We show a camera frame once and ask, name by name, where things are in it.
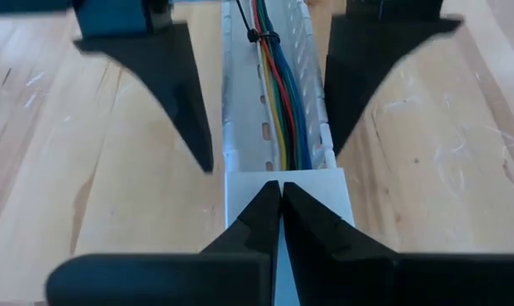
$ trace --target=black clamp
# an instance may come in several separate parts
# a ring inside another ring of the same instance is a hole
[[[259,33],[257,29],[250,29],[247,32],[247,38],[251,43],[256,43],[262,38],[274,39],[277,43],[281,43],[280,35],[274,31],[265,31]]]

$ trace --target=wire bundle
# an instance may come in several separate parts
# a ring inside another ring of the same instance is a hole
[[[300,91],[280,46],[280,38],[268,17],[266,3],[264,0],[251,0],[251,8],[257,40],[262,48],[263,74],[280,149],[280,169],[311,169]],[[247,24],[246,27],[251,41],[251,30]]]

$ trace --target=black tool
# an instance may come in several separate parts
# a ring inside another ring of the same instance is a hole
[[[301,305],[514,304],[514,255],[398,253],[277,181],[200,254],[72,259],[50,275],[48,303],[272,305],[281,215]]]
[[[154,94],[202,169],[213,169],[212,138],[185,24],[170,18],[173,0],[0,0],[0,14],[73,8],[77,47],[130,69]],[[460,20],[440,19],[443,0],[348,0],[335,16],[326,61],[325,104],[338,154],[372,95],[406,54]]]

